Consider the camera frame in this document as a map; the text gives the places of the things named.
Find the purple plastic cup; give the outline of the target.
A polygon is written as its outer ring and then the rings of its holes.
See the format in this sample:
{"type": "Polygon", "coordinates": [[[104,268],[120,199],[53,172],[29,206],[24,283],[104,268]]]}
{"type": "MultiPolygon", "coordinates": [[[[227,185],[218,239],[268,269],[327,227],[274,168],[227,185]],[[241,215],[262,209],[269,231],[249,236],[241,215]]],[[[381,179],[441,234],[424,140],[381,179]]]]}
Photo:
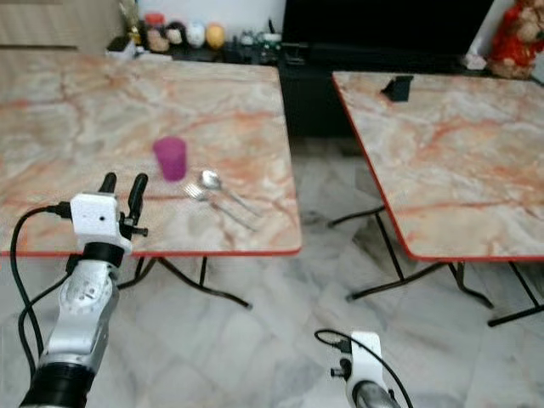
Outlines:
{"type": "Polygon", "coordinates": [[[158,161],[164,180],[178,182],[186,178],[188,172],[187,141],[179,137],[163,137],[152,145],[153,155],[158,161]]]}

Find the silver metal fork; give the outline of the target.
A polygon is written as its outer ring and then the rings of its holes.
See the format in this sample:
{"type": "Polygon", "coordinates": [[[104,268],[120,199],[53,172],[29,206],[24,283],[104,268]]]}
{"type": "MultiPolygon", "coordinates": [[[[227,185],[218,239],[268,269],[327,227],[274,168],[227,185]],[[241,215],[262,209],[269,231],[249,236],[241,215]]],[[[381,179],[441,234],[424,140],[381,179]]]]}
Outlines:
{"type": "Polygon", "coordinates": [[[220,206],[216,201],[211,198],[209,193],[207,193],[206,190],[204,190],[202,187],[199,187],[195,184],[187,184],[183,187],[183,192],[190,198],[193,199],[193,201],[203,202],[209,205],[210,207],[213,207],[213,209],[217,210],[219,213],[225,214],[226,217],[230,218],[230,220],[233,220],[237,222],[238,224],[244,226],[245,229],[251,230],[252,232],[256,232],[256,229],[253,228],[248,222],[242,221],[241,218],[238,218],[237,215],[234,215],[229,210],[226,210],[225,207],[220,206]]]}

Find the silver metal spoon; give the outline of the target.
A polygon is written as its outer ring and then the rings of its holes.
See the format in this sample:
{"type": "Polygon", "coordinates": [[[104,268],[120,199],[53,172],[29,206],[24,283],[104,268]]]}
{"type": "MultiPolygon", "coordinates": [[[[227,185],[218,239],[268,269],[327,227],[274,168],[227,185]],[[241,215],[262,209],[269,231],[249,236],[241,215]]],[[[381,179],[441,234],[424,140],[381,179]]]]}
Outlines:
{"type": "Polygon", "coordinates": [[[241,207],[244,207],[249,213],[257,215],[257,217],[260,217],[262,215],[261,211],[259,211],[256,207],[249,206],[249,203],[247,201],[244,201],[244,199],[241,198],[240,195],[237,195],[233,193],[232,190],[229,190],[228,187],[225,186],[225,183],[223,183],[223,180],[221,179],[221,176],[218,175],[217,171],[210,170],[210,168],[207,168],[207,170],[201,170],[201,175],[199,175],[199,179],[201,180],[201,185],[208,190],[217,191],[218,193],[226,194],[229,196],[230,199],[233,199],[234,202],[237,203],[237,205],[240,205],[241,207]]]}

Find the clear jar red lid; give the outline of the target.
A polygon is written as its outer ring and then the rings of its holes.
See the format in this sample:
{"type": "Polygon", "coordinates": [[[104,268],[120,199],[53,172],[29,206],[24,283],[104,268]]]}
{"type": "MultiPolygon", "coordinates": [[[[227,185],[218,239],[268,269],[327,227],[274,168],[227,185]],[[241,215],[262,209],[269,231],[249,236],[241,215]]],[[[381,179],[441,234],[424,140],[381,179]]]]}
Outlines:
{"type": "Polygon", "coordinates": [[[166,54],[170,49],[170,42],[164,35],[166,15],[159,12],[148,12],[144,15],[144,34],[148,50],[157,54],[166,54]]]}

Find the gold trophy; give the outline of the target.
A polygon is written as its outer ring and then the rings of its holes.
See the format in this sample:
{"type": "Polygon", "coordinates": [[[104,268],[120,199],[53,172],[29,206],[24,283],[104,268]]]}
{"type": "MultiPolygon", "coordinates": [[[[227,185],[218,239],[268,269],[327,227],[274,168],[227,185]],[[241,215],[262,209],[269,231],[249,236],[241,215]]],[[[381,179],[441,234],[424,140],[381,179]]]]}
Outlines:
{"type": "Polygon", "coordinates": [[[129,39],[132,39],[133,44],[141,44],[139,34],[139,5],[137,0],[117,0],[119,1],[119,9],[124,20],[125,32],[129,39]]]}

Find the white egg figure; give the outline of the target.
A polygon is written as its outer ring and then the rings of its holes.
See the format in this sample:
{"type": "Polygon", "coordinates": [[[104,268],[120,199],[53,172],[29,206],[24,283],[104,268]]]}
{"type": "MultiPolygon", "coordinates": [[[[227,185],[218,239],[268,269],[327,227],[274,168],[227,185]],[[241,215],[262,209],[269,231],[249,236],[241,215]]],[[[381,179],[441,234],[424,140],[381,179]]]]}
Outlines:
{"type": "Polygon", "coordinates": [[[206,25],[201,22],[190,22],[185,28],[186,42],[193,48],[199,49],[205,46],[206,25]]]}

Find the light wooden cabinet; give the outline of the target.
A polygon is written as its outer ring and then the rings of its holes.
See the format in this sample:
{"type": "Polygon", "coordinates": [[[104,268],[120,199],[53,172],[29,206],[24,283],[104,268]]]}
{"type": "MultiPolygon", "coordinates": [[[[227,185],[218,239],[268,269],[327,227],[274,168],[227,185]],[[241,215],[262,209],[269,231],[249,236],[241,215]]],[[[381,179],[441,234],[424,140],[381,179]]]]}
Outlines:
{"type": "Polygon", "coordinates": [[[119,0],[0,0],[0,48],[101,54],[123,32],[119,0]]]}

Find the yellow egg figure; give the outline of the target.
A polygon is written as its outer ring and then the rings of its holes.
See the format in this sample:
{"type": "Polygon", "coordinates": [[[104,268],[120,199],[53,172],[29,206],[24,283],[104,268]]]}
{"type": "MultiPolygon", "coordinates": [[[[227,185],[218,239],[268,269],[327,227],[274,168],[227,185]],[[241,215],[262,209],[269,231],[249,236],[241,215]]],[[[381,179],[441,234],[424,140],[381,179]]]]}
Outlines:
{"type": "Polygon", "coordinates": [[[226,43],[226,30],[221,24],[207,24],[205,39],[210,49],[221,49],[226,43]]]}

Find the green white mug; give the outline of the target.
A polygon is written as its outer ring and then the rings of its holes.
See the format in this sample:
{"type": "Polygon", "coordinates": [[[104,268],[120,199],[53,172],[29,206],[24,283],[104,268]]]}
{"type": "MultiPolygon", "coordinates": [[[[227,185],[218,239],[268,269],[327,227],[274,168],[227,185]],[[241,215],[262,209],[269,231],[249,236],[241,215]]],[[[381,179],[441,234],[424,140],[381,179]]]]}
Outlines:
{"type": "Polygon", "coordinates": [[[262,32],[258,43],[264,58],[279,57],[282,51],[282,35],[279,32],[262,32]]]}

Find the black phone stand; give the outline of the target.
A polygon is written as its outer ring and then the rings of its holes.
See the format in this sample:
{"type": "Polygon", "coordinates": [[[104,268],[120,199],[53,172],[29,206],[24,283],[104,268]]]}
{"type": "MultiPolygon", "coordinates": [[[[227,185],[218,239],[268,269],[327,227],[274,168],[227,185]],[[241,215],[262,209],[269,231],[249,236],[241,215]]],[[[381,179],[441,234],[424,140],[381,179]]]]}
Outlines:
{"type": "Polygon", "coordinates": [[[393,102],[393,104],[404,104],[411,100],[411,84],[415,79],[412,75],[401,75],[389,79],[388,84],[381,90],[381,94],[393,102]]]}

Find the black television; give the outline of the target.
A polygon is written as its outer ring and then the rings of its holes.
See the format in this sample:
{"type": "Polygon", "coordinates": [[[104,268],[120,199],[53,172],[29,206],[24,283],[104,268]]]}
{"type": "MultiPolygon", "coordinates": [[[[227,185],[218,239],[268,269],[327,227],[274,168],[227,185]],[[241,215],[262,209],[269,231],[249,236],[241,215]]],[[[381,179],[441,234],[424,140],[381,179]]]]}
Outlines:
{"type": "Polygon", "coordinates": [[[465,51],[494,0],[286,0],[288,43],[465,51]]]}

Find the red doll figure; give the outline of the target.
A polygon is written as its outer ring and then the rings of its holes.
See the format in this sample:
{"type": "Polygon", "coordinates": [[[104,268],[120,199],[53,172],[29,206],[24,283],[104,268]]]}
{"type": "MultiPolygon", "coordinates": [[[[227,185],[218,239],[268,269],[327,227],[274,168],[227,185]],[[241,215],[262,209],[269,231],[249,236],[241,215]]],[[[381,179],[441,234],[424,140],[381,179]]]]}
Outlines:
{"type": "Polygon", "coordinates": [[[502,13],[486,70],[495,77],[529,79],[544,52],[544,0],[516,0],[502,13]]]}

